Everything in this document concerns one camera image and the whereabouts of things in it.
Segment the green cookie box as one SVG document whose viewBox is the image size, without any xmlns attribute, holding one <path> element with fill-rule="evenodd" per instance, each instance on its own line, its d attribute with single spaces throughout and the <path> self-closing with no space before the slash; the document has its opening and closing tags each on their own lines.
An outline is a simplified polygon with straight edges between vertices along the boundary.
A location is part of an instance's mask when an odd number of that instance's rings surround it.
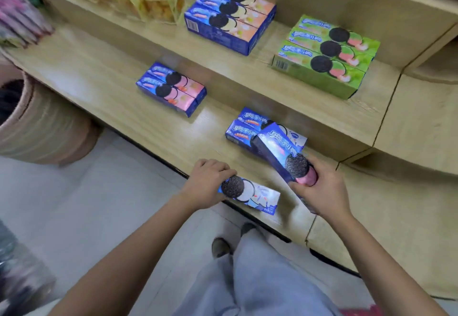
<svg viewBox="0 0 458 316">
<path fill-rule="evenodd" d="M 272 68 L 340 99 L 351 98 L 365 76 L 365 72 L 343 61 L 290 41 L 283 41 L 272 59 Z"/>
<path fill-rule="evenodd" d="M 301 16 L 295 24 L 296 31 L 318 36 L 321 41 L 335 41 L 341 45 L 352 47 L 362 53 L 375 57 L 380 47 L 380 41 L 362 36 L 353 30 L 347 30 L 308 15 Z"/>
<path fill-rule="evenodd" d="M 309 31 L 293 28 L 286 41 L 295 46 L 324 55 L 332 60 L 340 61 L 346 65 L 366 72 L 374 59 L 373 55 L 359 51 L 346 41 L 334 41 L 329 36 L 318 36 Z"/>
</svg>

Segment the blue cookie box pink cream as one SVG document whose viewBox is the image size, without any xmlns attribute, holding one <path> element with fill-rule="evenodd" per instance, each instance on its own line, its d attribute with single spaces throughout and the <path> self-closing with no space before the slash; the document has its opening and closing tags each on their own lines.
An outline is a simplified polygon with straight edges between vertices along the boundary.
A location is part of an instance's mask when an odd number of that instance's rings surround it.
<svg viewBox="0 0 458 316">
<path fill-rule="evenodd" d="M 313 164 L 277 123 L 260 130 L 252 144 L 287 184 L 295 182 L 311 187 L 317 183 L 318 173 Z"/>
</svg>

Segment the person's left forearm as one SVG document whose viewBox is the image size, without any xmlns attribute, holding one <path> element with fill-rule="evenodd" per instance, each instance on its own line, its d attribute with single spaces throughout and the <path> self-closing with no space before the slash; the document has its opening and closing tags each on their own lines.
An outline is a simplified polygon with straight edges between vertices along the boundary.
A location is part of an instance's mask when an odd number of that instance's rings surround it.
<svg viewBox="0 0 458 316">
<path fill-rule="evenodd" d="M 48 316 L 128 316 L 155 266 L 203 198 L 172 197 L 83 275 Z"/>
</svg>

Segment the blue and pink cookie box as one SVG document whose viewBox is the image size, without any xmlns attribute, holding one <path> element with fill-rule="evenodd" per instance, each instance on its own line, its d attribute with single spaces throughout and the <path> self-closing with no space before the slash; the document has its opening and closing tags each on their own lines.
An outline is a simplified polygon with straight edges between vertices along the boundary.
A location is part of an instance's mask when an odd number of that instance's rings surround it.
<svg viewBox="0 0 458 316">
<path fill-rule="evenodd" d="M 146 72 L 160 81 L 190 95 L 196 100 L 198 105 L 201 104 L 207 95 L 207 89 L 201 83 L 159 62 L 154 63 Z"/>
<path fill-rule="evenodd" d="M 199 103 L 195 98 L 153 76 L 143 75 L 136 81 L 136 85 L 149 97 L 188 118 L 198 109 Z"/>
</svg>

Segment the person's right forearm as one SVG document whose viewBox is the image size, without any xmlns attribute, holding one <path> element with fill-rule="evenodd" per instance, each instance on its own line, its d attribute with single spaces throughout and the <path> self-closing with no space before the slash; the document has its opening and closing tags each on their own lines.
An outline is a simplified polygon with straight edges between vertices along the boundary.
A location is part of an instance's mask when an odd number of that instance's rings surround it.
<svg viewBox="0 0 458 316">
<path fill-rule="evenodd" d="M 384 316 L 448 316 L 351 212 L 320 215 L 343 242 Z"/>
</svg>

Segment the red item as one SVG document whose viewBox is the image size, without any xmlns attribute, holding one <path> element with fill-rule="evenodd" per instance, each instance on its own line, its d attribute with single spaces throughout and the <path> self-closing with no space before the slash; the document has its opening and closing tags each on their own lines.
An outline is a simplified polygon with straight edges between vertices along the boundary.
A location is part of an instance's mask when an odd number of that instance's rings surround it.
<svg viewBox="0 0 458 316">
<path fill-rule="evenodd" d="M 344 308 L 339 311 L 343 316 L 383 316 L 381 309 L 375 304 L 368 308 Z"/>
</svg>

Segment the person's shoe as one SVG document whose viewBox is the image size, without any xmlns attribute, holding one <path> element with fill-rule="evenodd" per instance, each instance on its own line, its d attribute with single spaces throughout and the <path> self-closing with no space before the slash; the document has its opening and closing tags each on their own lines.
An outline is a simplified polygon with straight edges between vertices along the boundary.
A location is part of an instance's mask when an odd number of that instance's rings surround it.
<svg viewBox="0 0 458 316">
<path fill-rule="evenodd" d="M 212 242 L 211 253 L 213 259 L 218 259 L 224 255 L 233 255 L 233 249 L 231 244 L 224 238 L 217 237 Z"/>
<path fill-rule="evenodd" d="M 259 226 L 247 222 L 243 224 L 240 230 L 241 239 L 255 238 L 256 240 L 265 240 L 266 237 Z"/>
</svg>

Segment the woven straw basket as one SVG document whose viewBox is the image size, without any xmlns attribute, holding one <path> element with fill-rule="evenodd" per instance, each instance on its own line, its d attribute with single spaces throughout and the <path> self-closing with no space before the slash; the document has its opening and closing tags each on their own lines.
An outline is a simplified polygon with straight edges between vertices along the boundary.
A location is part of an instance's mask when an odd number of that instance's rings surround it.
<svg viewBox="0 0 458 316">
<path fill-rule="evenodd" d="M 95 147 L 101 128 L 83 110 L 22 71 L 18 104 L 0 124 L 0 156 L 35 164 L 66 165 Z"/>
</svg>

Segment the pile of pink snack packets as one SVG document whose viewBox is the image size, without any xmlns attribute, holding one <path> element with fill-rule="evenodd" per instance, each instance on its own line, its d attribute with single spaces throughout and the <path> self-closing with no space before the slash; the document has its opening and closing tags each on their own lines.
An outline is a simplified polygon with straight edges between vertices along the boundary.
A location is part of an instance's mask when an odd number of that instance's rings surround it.
<svg viewBox="0 0 458 316">
<path fill-rule="evenodd" d="M 0 0 L 0 46 L 25 49 L 54 27 L 29 0 Z"/>
</svg>

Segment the person's left hand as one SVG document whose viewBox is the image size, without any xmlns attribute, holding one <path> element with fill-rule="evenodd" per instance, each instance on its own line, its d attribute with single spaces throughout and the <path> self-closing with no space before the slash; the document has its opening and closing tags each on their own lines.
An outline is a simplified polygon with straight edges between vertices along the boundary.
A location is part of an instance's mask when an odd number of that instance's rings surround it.
<svg viewBox="0 0 458 316">
<path fill-rule="evenodd" d="M 224 201 L 226 196 L 218 193 L 217 171 L 232 169 L 227 163 L 216 159 L 200 159 L 194 165 L 179 195 L 193 210 L 208 209 Z"/>
</svg>

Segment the blue cookie box orange label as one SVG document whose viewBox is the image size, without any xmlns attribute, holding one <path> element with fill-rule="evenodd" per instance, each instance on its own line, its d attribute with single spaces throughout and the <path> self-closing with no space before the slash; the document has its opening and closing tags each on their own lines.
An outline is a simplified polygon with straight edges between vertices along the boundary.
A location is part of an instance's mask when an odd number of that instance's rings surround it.
<svg viewBox="0 0 458 316">
<path fill-rule="evenodd" d="M 234 120 L 225 132 L 227 140 L 235 143 L 243 149 L 252 153 L 257 153 L 257 147 L 253 144 L 253 140 L 259 133 L 255 128 L 243 123 L 240 120 Z"/>
<path fill-rule="evenodd" d="M 242 124 L 249 126 L 256 132 L 259 132 L 270 124 L 274 123 L 273 120 L 266 116 L 260 115 L 247 106 L 244 107 L 243 110 L 238 114 L 237 120 Z"/>
</svg>

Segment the grey plastic bag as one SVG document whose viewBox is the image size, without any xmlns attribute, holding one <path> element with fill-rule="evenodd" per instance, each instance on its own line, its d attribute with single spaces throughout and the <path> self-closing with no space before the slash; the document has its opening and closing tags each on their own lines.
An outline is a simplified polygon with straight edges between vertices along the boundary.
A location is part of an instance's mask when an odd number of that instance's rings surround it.
<svg viewBox="0 0 458 316">
<path fill-rule="evenodd" d="M 0 316 L 24 316 L 44 305 L 56 277 L 0 220 Z"/>
</svg>

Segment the grey trousers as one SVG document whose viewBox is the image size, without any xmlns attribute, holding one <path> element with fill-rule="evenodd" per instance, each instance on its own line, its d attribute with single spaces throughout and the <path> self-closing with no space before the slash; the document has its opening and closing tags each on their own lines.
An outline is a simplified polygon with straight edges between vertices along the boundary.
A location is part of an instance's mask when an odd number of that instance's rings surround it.
<svg viewBox="0 0 458 316">
<path fill-rule="evenodd" d="M 343 316 L 267 240 L 240 239 L 209 262 L 172 316 Z"/>
</svg>

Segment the person's right hand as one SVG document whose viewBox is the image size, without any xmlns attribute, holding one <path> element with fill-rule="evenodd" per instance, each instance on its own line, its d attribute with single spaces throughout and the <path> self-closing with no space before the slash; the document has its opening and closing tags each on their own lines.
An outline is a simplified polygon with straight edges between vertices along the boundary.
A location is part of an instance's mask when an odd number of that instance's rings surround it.
<svg viewBox="0 0 458 316">
<path fill-rule="evenodd" d="M 318 173 L 318 181 L 311 186 L 312 195 L 303 198 L 305 203 L 332 226 L 338 222 L 347 223 L 354 220 L 341 174 L 314 155 L 308 155 L 307 158 Z"/>
</svg>

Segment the blue cookie box white cream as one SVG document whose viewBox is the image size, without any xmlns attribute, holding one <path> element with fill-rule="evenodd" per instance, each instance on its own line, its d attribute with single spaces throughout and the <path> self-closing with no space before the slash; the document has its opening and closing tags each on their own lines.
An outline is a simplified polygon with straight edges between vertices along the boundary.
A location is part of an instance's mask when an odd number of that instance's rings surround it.
<svg viewBox="0 0 458 316">
<path fill-rule="evenodd" d="M 274 215 L 280 193 L 251 180 L 234 175 L 225 180 L 218 193 L 268 215 Z"/>
</svg>

